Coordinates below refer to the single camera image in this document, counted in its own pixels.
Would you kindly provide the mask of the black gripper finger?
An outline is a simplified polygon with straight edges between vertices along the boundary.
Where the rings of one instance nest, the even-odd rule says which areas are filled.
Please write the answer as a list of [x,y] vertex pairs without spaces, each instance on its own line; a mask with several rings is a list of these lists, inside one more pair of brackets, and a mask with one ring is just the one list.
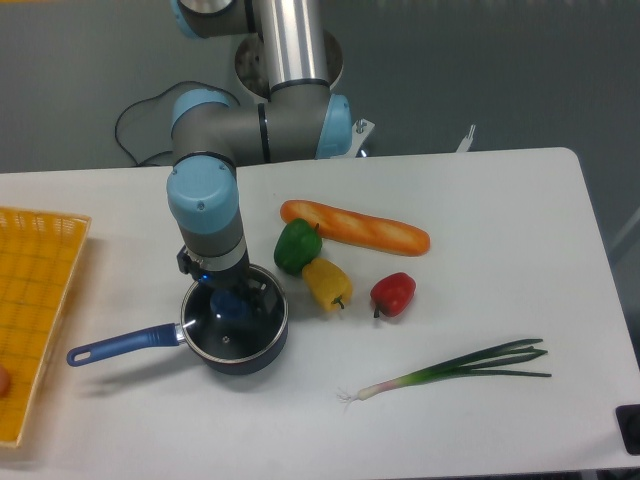
[[191,258],[185,245],[179,250],[176,260],[182,274],[190,276],[193,280],[200,279],[200,265]]
[[269,314],[264,292],[264,284],[253,279],[243,280],[237,285],[244,317],[266,317]]

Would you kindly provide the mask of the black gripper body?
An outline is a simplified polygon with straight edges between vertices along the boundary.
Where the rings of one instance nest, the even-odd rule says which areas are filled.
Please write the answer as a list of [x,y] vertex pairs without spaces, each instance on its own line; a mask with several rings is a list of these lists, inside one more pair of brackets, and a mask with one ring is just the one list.
[[248,291],[250,267],[247,252],[204,258],[196,265],[199,280],[212,289],[232,291],[239,296]]

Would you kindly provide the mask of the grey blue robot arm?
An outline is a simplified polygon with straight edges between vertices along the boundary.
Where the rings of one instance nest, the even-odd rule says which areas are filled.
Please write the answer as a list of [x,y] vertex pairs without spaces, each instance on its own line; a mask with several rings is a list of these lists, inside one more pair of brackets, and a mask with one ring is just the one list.
[[187,36],[256,33],[267,71],[263,103],[231,107],[195,89],[173,108],[169,207],[184,248],[180,270],[214,290],[247,300],[250,263],[236,170],[246,163],[324,159],[352,144],[348,100],[330,90],[317,1],[174,1]]

